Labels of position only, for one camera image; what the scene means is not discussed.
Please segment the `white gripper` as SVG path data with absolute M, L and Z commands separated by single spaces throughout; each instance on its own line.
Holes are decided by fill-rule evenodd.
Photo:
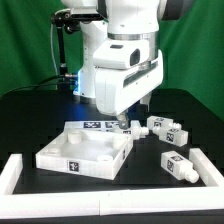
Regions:
M 163 56 L 128 70 L 99 68 L 95 76 L 97 109 L 105 115 L 117 116 L 120 129 L 128 128 L 124 112 L 159 86 L 163 80 Z

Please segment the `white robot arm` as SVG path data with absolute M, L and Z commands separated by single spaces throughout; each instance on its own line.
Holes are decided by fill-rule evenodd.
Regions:
M 61 0 L 81 22 L 87 61 L 75 95 L 129 127 L 127 110 L 147 105 L 163 80 L 159 22 L 178 20 L 194 0 Z

